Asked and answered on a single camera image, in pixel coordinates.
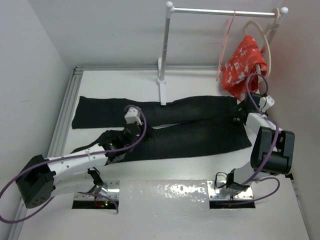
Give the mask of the metal base plate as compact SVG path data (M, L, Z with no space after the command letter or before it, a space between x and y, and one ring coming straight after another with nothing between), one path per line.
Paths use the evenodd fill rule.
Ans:
M226 189L225 186L221 187L226 183L226 180L217 180L216 182L214 180L207 181L207 193L211 201L249 201L254 199L251 187L236 193Z
M102 186L94 186L89 194L76 192L73 199L75 201L93 201L97 198L98 201L111 199L118 201L120 196L120 182L118 180L105 181Z

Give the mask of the aluminium frame rail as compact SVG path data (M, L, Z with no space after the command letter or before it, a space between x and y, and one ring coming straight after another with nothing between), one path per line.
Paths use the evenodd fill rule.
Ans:
M84 68L73 76L49 147L69 153L98 137L99 129L73 130L80 96L157 101L154 68ZM211 235L206 180L221 160L203 156L115 164L104 173L120 181L119 212L72 209L73 195L56 197L29 220L11 227L11 240L198 240Z

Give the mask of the wooden hanger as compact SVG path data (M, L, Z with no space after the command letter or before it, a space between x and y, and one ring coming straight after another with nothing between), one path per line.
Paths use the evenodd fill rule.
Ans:
M249 25L253 25L257 29L258 33L260 34L263 40L263 48L261 50L261 53L266 54L266 63L267 63L267 72L264 76L265 78L268 78L270 76L271 68L272 68L271 50L270 50L268 36L269 34L272 33L272 30L274 30L274 28L278 26L279 19L281 16L279 8L274 8L272 12L275 14L275 18L273 22L266 27L265 30L263 30L262 27L254 20L249 20L244 26L244 33L248 35L247 28Z

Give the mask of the red patterned cloth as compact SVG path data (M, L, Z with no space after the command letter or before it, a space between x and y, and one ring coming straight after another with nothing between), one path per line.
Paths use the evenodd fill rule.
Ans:
M221 88L240 102L243 101L247 94L247 77L257 71L257 66L265 77L269 66L255 39L251 35L246 35L221 69Z

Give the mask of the white clothes rack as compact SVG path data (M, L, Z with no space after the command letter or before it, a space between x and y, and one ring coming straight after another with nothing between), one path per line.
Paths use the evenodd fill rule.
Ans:
M268 34L268 42L272 41L279 26L285 19L285 16L289 12L287 7L282 7L280 10L280 18L278 26ZM275 19L275 14L273 12L254 12L254 11L239 11L239 10L217 10L217 9L198 9L198 8L182 8L175 7L171 1L165 4L165 25L164 25L164 38L162 45L161 57L158 59L158 77L157 84L159 87L159 100L162 106L167 104L166 95L166 80L165 80L165 70L167 62L167 51L168 51L168 39L170 31L170 21L173 13L186 13L186 14L204 14L204 15L218 15L218 16L233 16L233 12L236 12L235 16L240 17L257 17L257 18L273 18Z

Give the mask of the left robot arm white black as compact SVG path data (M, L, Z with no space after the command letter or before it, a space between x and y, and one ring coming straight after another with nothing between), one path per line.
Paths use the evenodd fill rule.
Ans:
M41 206L57 195L89 193L93 187L103 185L97 168L123 160L138 144L148 141L152 133L149 125L127 123L123 130L107 130L68 155L32 157L15 181L26 208Z

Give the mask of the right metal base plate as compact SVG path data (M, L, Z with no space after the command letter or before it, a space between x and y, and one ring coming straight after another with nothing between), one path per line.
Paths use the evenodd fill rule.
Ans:
M236 193L226 189L225 186L221 187L226 183L226 180L217 180L216 182L214 180L207 181L207 193L211 201L249 201L254 199L251 187Z

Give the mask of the black trousers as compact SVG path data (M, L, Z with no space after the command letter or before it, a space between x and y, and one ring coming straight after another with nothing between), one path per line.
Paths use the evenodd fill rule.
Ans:
M252 145L243 123L236 120L237 100L231 96L192 96L167 105L81 96L71 126L105 128L92 144L105 143L120 135L118 128L125 125L128 105L139 107L152 129L146 140L125 155L124 162L219 155Z

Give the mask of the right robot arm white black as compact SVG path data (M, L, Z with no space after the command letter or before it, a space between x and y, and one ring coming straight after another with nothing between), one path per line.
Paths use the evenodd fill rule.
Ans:
M286 175L291 171L295 134L283 130L266 114L274 105L269 95L248 93L237 106L237 122L244 123L255 134L250 160L226 174L224 182L214 180L215 189L229 196L246 191L254 182L268 176Z

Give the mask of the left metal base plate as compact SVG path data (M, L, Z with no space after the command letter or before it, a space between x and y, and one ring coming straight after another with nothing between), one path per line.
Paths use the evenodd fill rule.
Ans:
M75 201L93 201L97 198L98 201L111 199L118 201L120 196L120 182L118 180L105 181L102 186L94 186L89 194L76 192L73 199Z

